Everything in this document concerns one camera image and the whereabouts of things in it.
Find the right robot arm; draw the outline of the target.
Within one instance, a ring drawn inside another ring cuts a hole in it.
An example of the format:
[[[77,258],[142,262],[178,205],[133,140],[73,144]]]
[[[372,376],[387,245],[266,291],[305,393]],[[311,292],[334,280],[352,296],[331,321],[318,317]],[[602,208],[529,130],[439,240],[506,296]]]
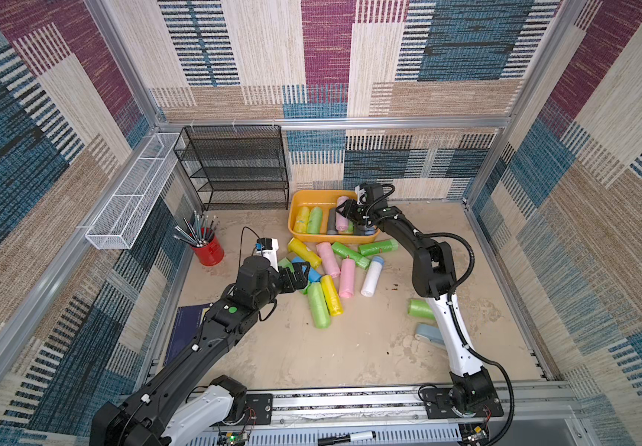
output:
[[[448,392],[453,413],[460,418],[482,416],[478,433],[469,434],[462,445],[496,445],[509,432],[515,415],[515,395],[506,369],[473,348],[469,331],[462,319],[457,290],[473,273],[475,254],[471,245],[451,232],[424,233],[396,206],[388,204],[395,192],[392,184],[362,183],[354,189],[356,199],[337,206],[342,216],[358,226],[372,226],[389,234],[412,256],[411,282],[421,298],[426,299],[440,329],[447,350],[452,388]],[[501,408],[499,395],[486,367],[499,369],[509,392],[509,410],[499,432],[488,431]]]

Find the large light green roll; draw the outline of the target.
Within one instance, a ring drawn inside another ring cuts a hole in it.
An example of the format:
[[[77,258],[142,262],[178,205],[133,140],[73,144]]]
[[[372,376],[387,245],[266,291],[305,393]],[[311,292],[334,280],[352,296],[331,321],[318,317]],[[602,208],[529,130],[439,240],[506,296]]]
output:
[[[319,206],[315,206],[309,215],[306,233],[307,234],[319,234],[323,221],[323,209]]]

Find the small dark grey roll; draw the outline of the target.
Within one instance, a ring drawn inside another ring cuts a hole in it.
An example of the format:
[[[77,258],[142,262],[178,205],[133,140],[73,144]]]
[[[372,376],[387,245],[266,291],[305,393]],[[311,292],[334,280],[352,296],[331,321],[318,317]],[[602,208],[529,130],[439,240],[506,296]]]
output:
[[[327,223],[327,234],[328,235],[337,235],[338,231],[336,229],[336,215],[337,212],[334,208],[331,208],[328,212],[328,223]]]

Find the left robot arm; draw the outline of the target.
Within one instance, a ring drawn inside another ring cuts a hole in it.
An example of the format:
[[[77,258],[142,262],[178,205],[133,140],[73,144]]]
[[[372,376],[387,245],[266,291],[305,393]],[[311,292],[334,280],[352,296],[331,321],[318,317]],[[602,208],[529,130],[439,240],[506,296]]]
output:
[[[168,445],[165,432],[175,412],[218,360],[261,321],[260,312],[281,294],[304,289],[310,266],[275,268],[264,256],[249,256],[226,286],[183,351],[124,403],[104,404],[92,421],[92,445]]]

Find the fat green roll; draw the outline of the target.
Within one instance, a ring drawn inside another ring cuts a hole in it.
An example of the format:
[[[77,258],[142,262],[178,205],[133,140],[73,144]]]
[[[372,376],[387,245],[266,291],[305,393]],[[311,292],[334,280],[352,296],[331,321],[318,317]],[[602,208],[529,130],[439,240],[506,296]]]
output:
[[[408,315],[426,320],[434,319],[434,312],[425,299],[411,299],[408,303]]]

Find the yellow trash bag roll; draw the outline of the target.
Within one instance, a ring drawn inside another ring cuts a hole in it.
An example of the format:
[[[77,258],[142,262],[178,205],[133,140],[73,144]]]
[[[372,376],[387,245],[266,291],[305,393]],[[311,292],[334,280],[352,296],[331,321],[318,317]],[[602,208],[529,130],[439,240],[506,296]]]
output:
[[[311,209],[308,206],[301,206],[295,216],[293,231],[304,234],[307,232]]]

